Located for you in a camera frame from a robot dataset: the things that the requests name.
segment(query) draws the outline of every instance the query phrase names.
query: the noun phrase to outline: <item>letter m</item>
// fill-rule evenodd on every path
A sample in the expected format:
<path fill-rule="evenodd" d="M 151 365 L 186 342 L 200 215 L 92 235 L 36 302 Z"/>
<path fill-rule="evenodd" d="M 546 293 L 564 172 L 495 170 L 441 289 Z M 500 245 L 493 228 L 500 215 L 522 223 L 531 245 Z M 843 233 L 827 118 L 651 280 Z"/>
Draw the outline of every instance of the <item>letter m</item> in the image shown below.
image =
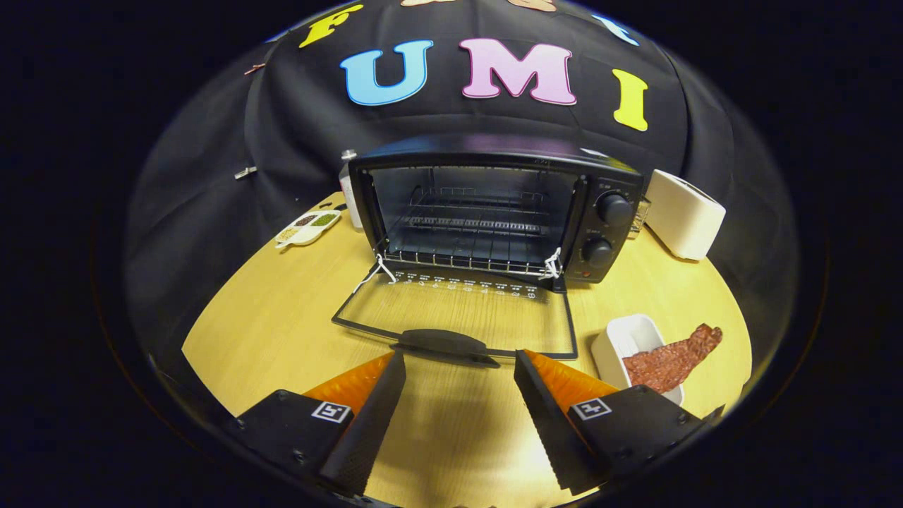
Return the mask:
<path fill-rule="evenodd" d="M 496 39 L 466 39 L 461 47 L 470 52 L 470 85 L 464 95 L 472 99 L 498 96 L 501 89 L 492 84 L 492 72 L 514 97 L 520 97 L 536 75 L 536 86 L 530 97 L 552 104 L 571 106 L 577 98 L 571 93 L 567 76 L 567 61 L 573 54 L 552 44 L 537 44 L 523 60 Z"/>

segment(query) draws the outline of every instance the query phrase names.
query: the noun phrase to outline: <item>blue letter u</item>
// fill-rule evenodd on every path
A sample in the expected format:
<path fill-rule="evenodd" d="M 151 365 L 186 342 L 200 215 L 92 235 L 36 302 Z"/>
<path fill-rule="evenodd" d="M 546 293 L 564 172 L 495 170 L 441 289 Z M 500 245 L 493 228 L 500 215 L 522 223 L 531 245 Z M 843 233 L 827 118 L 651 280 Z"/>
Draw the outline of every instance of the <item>blue letter u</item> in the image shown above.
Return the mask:
<path fill-rule="evenodd" d="M 405 77 L 391 87 L 381 87 L 377 83 L 377 59 L 383 55 L 380 50 L 362 52 L 342 61 L 348 97 L 363 106 L 382 106 L 404 100 L 426 84 L 426 50 L 433 47 L 433 41 L 410 41 L 398 44 L 396 53 L 401 53 L 405 62 Z"/>

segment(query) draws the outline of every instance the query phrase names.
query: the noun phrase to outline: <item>black cloth backdrop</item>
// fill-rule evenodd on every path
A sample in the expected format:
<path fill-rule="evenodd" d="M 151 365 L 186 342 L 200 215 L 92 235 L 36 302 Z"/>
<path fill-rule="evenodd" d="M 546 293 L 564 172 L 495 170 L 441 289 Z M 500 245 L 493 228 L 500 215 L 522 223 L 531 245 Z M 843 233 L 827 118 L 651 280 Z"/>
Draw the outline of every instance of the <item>black cloth backdrop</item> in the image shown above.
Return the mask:
<path fill-rule="evenodd" d="M 575 139 L 647 176 L 657 168 L 703 189 L 727 209 L 709 258 L 746 318 L 754 371 L 764 365 L 793 310 L 799 262 L 793 208 L 754 128 L 711 83 L 629 27 L 638 47 L 616 38 L 579 5 L 557 2 L 556 12 L 543 13 L 501 1 L 363 4 L 334 33 L 302 49 L 309 23 L 237 58 L 175 116 L 149 155 L 128 211 L 124 270 L 135 331 L 157 368 L 203 390 L 181 353 L 186 335 L 254 252 L 339 190 L 342 150 L 366 153 L 440 132 Z M 577 103 L 546 104 L 526 92 L 514 98 L 504 88 L 493 99 L 464 97 L 470 56 L 459 42 L 476 37 L 499 39 L 518 58 L 537 43 L 569 49 Z M 379 107 L 349 99 L 341 61 L 382 50 L 377 81 L 396 83 L 404 68 L 393 48 L 416 39 L 433 41 L 428 79 L 416 95 Z M 648 84 L 648 131 L 612 119 L 619 107 L 612 69 Z M 251 165 L 256 173 L 235 180 Z M 675 297 L 692 293 L 685 288 Z"/>

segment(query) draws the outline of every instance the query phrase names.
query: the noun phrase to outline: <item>black knob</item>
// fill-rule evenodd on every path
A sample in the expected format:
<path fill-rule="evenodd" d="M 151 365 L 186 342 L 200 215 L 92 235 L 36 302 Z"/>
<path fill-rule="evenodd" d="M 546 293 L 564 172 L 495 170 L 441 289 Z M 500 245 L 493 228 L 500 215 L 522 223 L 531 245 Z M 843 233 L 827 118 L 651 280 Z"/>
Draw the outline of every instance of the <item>black knob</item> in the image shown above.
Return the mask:
<path fill-rule="evenodd" d="M 593 268 L 604 268 L 614 260 L 615 251 L 604 238 L 589 240 L 583 244 L 583 259 Z"/>
<path fill-rule="evenodd" d="M 633 222 L 633 207 L 618 194 L 609 194 L 596 205 L 599 218 L 609 226 L 619 228 Z"/>

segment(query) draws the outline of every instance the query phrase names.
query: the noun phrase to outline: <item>wooden table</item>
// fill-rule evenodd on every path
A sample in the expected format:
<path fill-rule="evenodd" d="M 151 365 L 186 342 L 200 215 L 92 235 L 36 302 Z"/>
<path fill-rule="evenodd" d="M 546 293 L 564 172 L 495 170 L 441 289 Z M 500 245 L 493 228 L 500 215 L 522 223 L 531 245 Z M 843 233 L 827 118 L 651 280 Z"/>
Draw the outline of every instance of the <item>wooden table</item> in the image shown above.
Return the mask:
<path fill-rule="evenodd" d="M 331 209 L 344 198 L 334 193 L 322 202 Z M 312 245 L 280 252 L 267 242 L 210 301 L 182 351 L 233 415 L 277 389 L 304 392 L 389 351 L 330 321 L 373 264 L 347 211 Z M 590 344 L 613 318 L 649 315 L 666 343 L 705 322 L 724 338 L 684 382 L 683 407 L 704 417 L 740 396 L 751 368 L 749 333 L 708 259 L 678 260 L 645 230 L 600 284 L 569 286 L 568 298 L 579 353 L 572 367 L 598 375 Z M 407 382 L 367 495 L 408 508 L 576 499 L 558 488 L 513 363 L 476 369 L 406 356 L 405 364 Z"/>

